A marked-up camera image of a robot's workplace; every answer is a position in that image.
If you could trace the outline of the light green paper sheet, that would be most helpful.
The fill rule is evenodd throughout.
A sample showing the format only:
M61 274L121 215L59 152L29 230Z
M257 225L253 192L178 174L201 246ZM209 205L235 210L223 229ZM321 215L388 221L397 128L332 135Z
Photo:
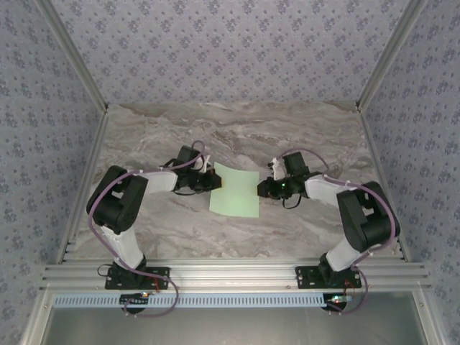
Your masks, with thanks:
M209 211L223 216L258 218L259 173L232 169L217 162L214 169L221 177L222 186L211 191Z

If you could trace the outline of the grey metal sheet tray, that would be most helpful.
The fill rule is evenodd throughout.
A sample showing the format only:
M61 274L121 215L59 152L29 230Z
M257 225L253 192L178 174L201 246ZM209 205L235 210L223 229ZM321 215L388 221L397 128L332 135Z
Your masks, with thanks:
M428 345L410 293L372 293L349 316L321 308L178 308L158 319L120 308L52 307L40 345Z

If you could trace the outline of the aluminium side rail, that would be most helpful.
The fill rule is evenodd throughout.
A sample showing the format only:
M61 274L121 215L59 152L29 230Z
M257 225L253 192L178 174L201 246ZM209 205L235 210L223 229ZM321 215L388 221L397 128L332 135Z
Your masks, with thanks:
M392 199L390 188L389 188L389 185L387 183L387 179L385 178L385 173L384 173L384 170L383 170L383 167L382 167L382 163L380 162L380 157L378 155L377 148L375 146L373 136L372 136L371 130L369 128L369 124L367 122L367 118L366 118L366 116L364 115L364 113L362 111L359 112L359 116L360 116L360 120L361 120L361 123L362 123L364 135L366 137L366 141L367 141L367 144L368 144L368 147L369 147L370 155L372 156L372 160L374 162L374 168L376 170L376 175L377 175L378 181L379 181L380 185L382 186L383 191L385 192L385 195L386 195L386 197L387 197L387 199L388 199L388 201L389 201L389 203L390 203L390 205L392 207L392 210L395 212L395 214L397 214L397 208L396 208L395 202ZM399 249L400 256L405 262L411 262L412 257L410 255L410 252L409 252L409 249L408 249L408 246L407 246L407 241L406 241L406 238L405 238L404 233L403 233L403 225L402 224L400 224L400 235L395 240L395 242L397 242L397 244L392 244L392 247L394 249L396 249L396 248Z
M86 166L83 170L82 179L78 187L73 207L71 208L70 217L65 227L59 250L57 251L57 257L55 260L57 265L61 265L64 262L66 249L69 243L74 239L75 234L78 232L81 217L85 213L86 203L89 198L88 194L91 189L94 171L96 169L96 164L101 151L101 145L104 141L107 123L107 109L104 109L101 112L101 118L99 119Z

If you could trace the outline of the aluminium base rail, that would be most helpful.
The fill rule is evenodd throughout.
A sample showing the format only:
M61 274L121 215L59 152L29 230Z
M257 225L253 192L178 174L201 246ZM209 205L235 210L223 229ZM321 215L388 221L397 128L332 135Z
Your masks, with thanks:
M96 269L100 262L77 261L48 265L39 283L40 290L53 292L100 292L105 279ZM161 263L170 268L170 277L184 293L278 293L298 291L292 260L206 261L173 260ZM424 265L392 260L372 260L360 266L370 292L428 290L432 284Z

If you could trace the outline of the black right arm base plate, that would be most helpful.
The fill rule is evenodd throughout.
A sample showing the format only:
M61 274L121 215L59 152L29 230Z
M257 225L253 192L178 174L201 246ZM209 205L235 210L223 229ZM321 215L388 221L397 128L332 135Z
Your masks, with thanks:
M299 289L343 289L360 288L362 281L351 269L335 272L319 266L298 266L295 268Z

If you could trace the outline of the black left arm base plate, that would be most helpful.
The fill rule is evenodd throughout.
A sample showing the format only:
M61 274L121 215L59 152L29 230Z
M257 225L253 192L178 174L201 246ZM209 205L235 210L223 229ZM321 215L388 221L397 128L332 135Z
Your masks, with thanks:
M116 264L106 274L106 290L166 290L167 287L168 282L163 279L138 275Z

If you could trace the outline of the aluminium frame post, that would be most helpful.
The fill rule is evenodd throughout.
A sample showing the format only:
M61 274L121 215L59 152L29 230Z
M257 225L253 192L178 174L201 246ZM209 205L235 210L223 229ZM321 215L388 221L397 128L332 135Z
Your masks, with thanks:
M427 3L428 0L408 0L408 3L400 18L396 22L382 53L377 59L376 65L364 84L362 92L356 100L356 107L359 113L363 114L370 104L370 101L380 87L388 70L394 63L397 54L404 45Z
M98 89L98 86L87 68L83 56L79 53L78 48L73 42L64 21L60 18L56 8L54 7L51 0L34 0L37 8L40 10L44 17L50 31L54 34L59 46L62 48L69 60L69 63L73 67L75 73L82 82L91 100L96 105L96 108L101 112L105 113L107 104Z

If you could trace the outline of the aluminium lower frame bar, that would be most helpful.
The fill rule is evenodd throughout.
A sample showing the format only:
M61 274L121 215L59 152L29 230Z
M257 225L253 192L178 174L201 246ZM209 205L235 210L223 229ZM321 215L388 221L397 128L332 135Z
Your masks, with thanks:
M54 294L41 291L37 295L27 326L19 345L40 345L52 310Z
M423 334L428 345L441 345L438 339L437 330L434 323L434 318L431 315L431 310L428 306L428 301L423 291L413 292L413 298L416 304L416 309L420 323L423 329Z

